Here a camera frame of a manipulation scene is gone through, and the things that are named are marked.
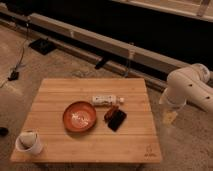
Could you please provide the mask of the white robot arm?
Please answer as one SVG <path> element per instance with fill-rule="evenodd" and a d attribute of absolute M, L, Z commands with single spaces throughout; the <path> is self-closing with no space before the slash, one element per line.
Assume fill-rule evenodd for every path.
<path fill-rule="evenodd" d="M 213 114 L 213 88 L 207 85 L 209 80 L 209 69 L 199 63 L 172 71 L 159 100 L 163 106 L 163 123 L 170 125 L 188 101 Z"/>

